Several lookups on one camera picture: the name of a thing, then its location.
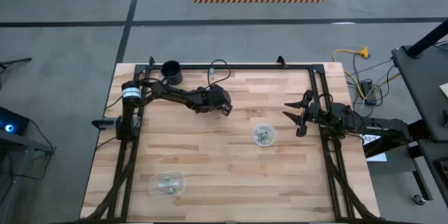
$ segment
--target white paper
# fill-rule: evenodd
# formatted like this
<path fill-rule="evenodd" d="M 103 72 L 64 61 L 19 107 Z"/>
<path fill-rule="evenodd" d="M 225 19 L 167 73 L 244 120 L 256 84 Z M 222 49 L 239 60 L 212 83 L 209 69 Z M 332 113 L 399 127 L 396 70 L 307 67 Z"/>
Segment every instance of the white paper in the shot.
<path fill-rule="evenodd" d="M 379 136 L 375 135 L 360 135 L 360 137 L 364 138 L 364 145 L 379 139 Z M 387 157 L 385 153 L 381 153 L 374 155 L 373 157 L 369 157 L 367 162 L 387 162 Z"/>

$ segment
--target clear plastic container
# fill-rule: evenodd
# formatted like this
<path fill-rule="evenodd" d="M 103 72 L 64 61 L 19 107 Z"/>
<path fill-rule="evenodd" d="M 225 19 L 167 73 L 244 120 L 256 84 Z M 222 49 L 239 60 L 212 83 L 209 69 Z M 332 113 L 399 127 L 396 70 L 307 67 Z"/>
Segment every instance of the clear plastic container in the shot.
<path fill-rule="evenodd" d="M 149 180 L 151 197 L 175 197 L 185 190 L 185 176 L 179 171 L 167 171 L 154 175 Z"/>
<path fill-rule="evenodd" d="M 273 126 L 267 123 L 258 123 L 252 131 L 253 141 L 259 146 L 271 146 L 276 139 L 277 133 Z"/>

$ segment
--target yellow and black striped tape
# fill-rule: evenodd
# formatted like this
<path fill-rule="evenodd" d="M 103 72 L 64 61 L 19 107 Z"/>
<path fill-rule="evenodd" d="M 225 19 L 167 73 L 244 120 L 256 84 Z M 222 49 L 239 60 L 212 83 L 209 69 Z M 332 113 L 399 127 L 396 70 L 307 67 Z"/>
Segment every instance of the yellow and black striped tape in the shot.
<path fill-rule="evenodd" d="M 323 3 L 323 0 L 193 0 L 197 4 L 221 4 L 221 3 L 285 3 L 285 4 L 303 4 L 303 3 Z"/>

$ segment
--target caster wheel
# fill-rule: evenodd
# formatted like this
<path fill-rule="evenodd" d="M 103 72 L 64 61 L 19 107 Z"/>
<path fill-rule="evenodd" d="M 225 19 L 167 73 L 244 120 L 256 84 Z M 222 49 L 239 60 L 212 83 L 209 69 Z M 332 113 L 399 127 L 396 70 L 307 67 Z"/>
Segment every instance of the caster wheel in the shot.
<path fill-rule="evenodd" d="M 414 195 L 412 196 L 412 199 L 414 200 L 414 203 L 418 204 L 419 206 L 423 206 L 426 202 L 426 200 L 421 195 Z"/>

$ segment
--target butcher block tabletop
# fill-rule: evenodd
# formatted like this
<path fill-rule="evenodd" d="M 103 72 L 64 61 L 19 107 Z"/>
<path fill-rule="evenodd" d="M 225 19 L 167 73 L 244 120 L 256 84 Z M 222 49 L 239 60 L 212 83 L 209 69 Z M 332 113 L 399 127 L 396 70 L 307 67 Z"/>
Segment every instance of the butcher block tabletop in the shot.
<path fill-rule="evenodd" d="M 351 104 L 342 65 L 322 64 L 334 102 Z M 108 105 L 121 96 L 121 84 L 132 80 L 134 66 L 117 65 Z M 227 70 L 217 70 L 214 80 L 227 74 Z M 158 70 L 152 70 L 150 77 L 162 79 Z M 311 89 L 309 72 L 237 69 L 219 85 L 232 98 L 233 110 L 228 117 L 220 111 L 196 114 L 185 105 L 161 99 L 146 106 L 127 221 L 334 220 L 319 129 L 309 123 L 307 135 L 298 138 L 297 127 L 282 113 L 301 112 L 284 103 L 300 101 L 304 92 Z M 207 86 L 207 70 L 183 70 L 183 82 L 177 87 L 195 90 L 199 86 Z M 106 110 L 105 116 L 118 117 L 121 111 L 118 102 Z M 252 130 L 258 123 L 269 123 L 276 130 L 272 146 L 254 143 Z M 115 135 L 114 129 L 101 131 L 97 144 Z M 111 188 L 119 145 L 120 141 L 114 139 L 95 152 L 81 217 L 91 214 Z M 342 152 L 349 185 L 378 216 L 360 140 L 352 136 L 342 140 Z M 185 191 L 177 197 L 151 197 L 150 178 L 171 171 L 185 175 Z M 338 194 L 344 216 L 340 188 Z M 121 191 L 117 216 L 122 198 Z"/>

